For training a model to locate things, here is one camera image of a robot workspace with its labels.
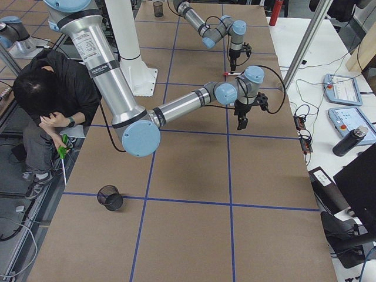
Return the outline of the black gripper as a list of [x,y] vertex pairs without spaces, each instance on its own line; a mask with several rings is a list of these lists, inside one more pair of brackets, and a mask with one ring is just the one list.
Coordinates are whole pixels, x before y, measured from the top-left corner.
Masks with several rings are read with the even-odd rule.
[[254,100],[250,103],[242,103],[239,100],[236,100],[234,103],[234,115],[238,116],[238,126],[237,130],[243,130],[247,127],[248,119],[246,118],[246,114],[251,111],[253,106],[261,107],[262,111],[268,111],[268,97],[264,94],[259,92]]
[[251,56],[251,46],[249,43],[242,44],[240,50],[229,49],[230,72],[235,72],[237,66],[236,61],[242,53],[246,53],[247,58]]

